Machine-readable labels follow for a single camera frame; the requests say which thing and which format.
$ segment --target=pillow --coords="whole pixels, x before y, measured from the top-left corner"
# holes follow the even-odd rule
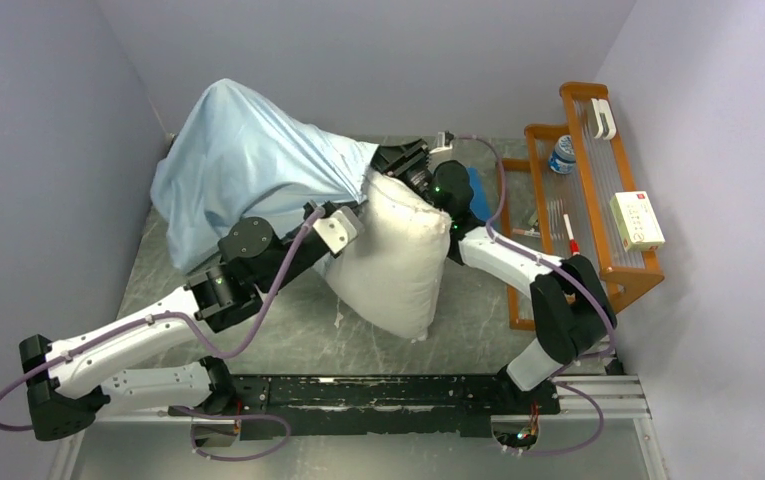
[[[364,189],[364,232],[327,265],[324,278],[365,320],[399,337],[424,340],[450,247],[450,216],[375,171]]]

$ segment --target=box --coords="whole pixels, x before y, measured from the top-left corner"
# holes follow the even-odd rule
[[[654,251],[664,245],[665,237],[647,192],[618,192],[609,205],[625,251]]]

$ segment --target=wall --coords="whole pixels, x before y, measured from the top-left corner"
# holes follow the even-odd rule
[[[561,118],[635,0],[99,0],[167,128],[230,77],[341,133],[522,137]]]
[[[671,474],[765,478],[765,1],[639,0],[597,80],[668,241],[619,332]]]
[[[0,388],[17,344],[115,318],[163,131],[90,0],[0,0]],[[24,389],[0,418],[25,423]],[[0,432],[0,479],[46,478],[57,444]]]

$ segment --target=cloth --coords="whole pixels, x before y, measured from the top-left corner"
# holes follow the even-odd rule
[[[190,272],[242,217],[263,217],[283,236],[302,222],[309,200],[363,202],[377,147],[298,122],[239,83],[214,83],[159,162],[150,189],[169,224],[173,265]]]

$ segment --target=plastic container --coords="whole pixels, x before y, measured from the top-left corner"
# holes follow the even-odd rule
[[[550,170],[562,175],[567,175],[576,168],[576,156],[573,154],[570,135],[559,137],[547,164],[550,165]]]

